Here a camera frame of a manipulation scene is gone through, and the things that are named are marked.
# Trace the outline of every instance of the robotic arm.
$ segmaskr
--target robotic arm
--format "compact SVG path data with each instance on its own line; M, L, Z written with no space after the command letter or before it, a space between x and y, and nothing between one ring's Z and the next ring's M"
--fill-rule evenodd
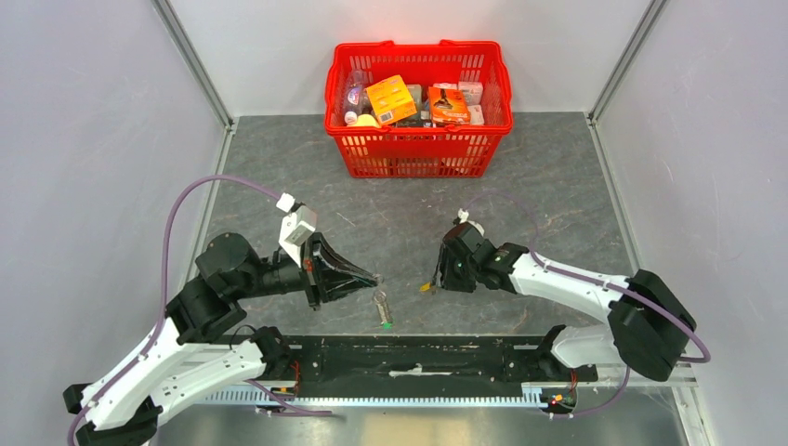
M464 211L455 223L440 248L441 288L472 293L481 283L491 290L550 299L603 322L586 328L554 327L541 346L545 358L540 366L547 375L561 367L623 362L654 381L668 379L689 338L660 314L611 289L639 293L694 331L694 319L659 276L643 269L633 277L599 274L562 265L513 243L495 247ZM600 285L582 278L594 278Z
M153 331L97 382L66 389L63 397L69 412L90 408L85 425L76 432L80 445L141 445L158 426L223 387L258 377L281 378L291 352L273 327L257 329L219 358L174 373L246 317L241 299L303 291L309 306L319 309L321 303L377 285L375 276L338 255L315 232L314 212L287 194L277 207L287 213L282 219L281 249L261 258L243 236L217 236L195 261L199 275L167 304L163 329L152 349L141 355ZM136 365L121 374L134 359ZM114 385L94 400L112 379Z

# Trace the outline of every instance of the bottle label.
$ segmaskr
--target bottle label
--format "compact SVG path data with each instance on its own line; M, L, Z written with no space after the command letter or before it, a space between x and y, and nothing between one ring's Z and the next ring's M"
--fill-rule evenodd
M361 89L353 87L348 91L348 102L353 105L359 105L359 97L361 96Z

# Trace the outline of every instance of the gray table surface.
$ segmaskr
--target gray table surface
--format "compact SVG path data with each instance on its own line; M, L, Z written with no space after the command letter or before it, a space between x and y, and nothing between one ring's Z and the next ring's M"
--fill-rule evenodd
M243 303L252 325L293 335L518 334L543 335L553 325L594 323L582 313L538 297L489 291L422 293L435 268L440 239L458 208L489 190L517 196L538 217L539 252L574 266L631 273L597 154L580 113L517 113L482 178L356 179L321 116L244 117L230 146L225 174L286 191L318 213L318 230L340 255L385 277L394 319L384 330L372 290L311 311L301 294ZM506 199L484 198L471 218L493 243L527 244L532 223ZM222 184L208 239L243 234L258 252L277 246L282 213L271 200Z

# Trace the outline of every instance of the bottle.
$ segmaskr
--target bottle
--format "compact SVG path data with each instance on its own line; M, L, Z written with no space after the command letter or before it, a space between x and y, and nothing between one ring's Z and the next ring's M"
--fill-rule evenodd
M359 120L359 115L364 108L364 72L353 70L350 72L348 84L345 88L345 97L342 112L345 115L345 124L354 125Z

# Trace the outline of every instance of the bottle cap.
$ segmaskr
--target bottle cap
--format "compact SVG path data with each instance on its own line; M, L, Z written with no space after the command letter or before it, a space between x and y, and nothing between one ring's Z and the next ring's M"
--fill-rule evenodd
M359 115L356 114L354 111L348 111L345 113L345 124L347 125L354 125L359 120Z

